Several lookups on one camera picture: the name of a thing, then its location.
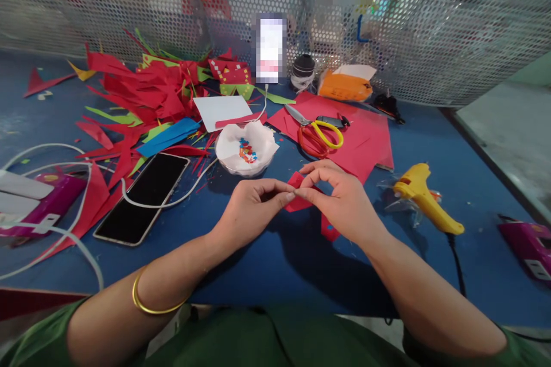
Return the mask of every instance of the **pink device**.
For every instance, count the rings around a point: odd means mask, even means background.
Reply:
[[[41,174],[34,178],[35,181],[52,185],[53,190],[40,201],[39,206],[32,210],[21,222],[30,224],[42,224],[47,226],[55,223],[66,214],[69,207],[80,195],[86,181],[61,173]],[[38,238],[49,234],[40,228],[11,227],[2,228],[0,224],[0,237],[27,237]]]
[[[517,258],[526,264],[528,275],[551,287],[551,231],[526,222],[507,222],[498,228]]]

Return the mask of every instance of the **green shirt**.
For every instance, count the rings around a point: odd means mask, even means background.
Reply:
[[[72,365],[67,325],[81,304],[62,308],[34,325],[0,361],[3,366]],[[164,346],[132,366],[544,366],[549,360],[505,330],[507,348],[486,358],[459,359],[425,348],[405,331],[407,354],[356,323],[302,307],[226,309],[187,322]]]

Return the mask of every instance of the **person's left hand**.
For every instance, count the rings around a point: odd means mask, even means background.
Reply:
[[[291,185],[277,179],[241,181],[212,234],[234,251],[244,247],[294,199],[293,191]]]

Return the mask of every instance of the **person's right hand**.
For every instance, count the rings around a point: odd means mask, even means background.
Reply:
[[[294,192],[310,201],[344,237],[365,247],[388,234],[358,179],[347,174],[329,159],[312,162],[299,171],[308,174]],[[331,196],[312,187],[320,181],[333,187]]]

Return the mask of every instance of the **yellow glue gun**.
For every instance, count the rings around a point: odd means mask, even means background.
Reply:
[[[452,219],[436,202],[426,186],[430,175],[427,163],[412,166],[398,182],[394,184],[394,193],[402,199],[411,199],[429,217],[437,229],[442,232],[460,235],[465,227]]]

